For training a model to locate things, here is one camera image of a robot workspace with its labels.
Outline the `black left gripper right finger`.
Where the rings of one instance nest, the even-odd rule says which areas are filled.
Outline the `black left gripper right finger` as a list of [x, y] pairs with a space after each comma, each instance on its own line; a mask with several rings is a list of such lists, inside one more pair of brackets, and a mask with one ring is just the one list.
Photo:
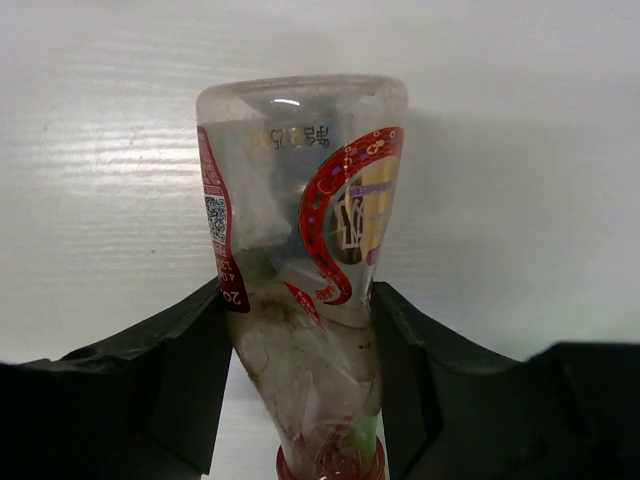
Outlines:
[[560, 342], [524, 361], [372, 289], [394, 479], [635, 479], [639, 348]]

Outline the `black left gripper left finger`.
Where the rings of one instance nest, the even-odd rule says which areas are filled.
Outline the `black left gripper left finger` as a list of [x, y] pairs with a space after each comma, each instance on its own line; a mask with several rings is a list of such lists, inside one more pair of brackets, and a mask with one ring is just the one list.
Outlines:
[[57, 360], [1, 367], [5, 479], [199, 479], [210, 472], [231, 358], [210, 281]]

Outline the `red labelled clear bottle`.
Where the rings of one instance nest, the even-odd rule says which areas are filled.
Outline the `red labelled clear bottle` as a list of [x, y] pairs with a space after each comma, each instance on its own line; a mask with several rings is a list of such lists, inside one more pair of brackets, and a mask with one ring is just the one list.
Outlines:
[[370, 298], [406, 86], [313, 75], [212, 86], [200, 167], [234, 349], [279, 435], [283, 479], [380, 479]]

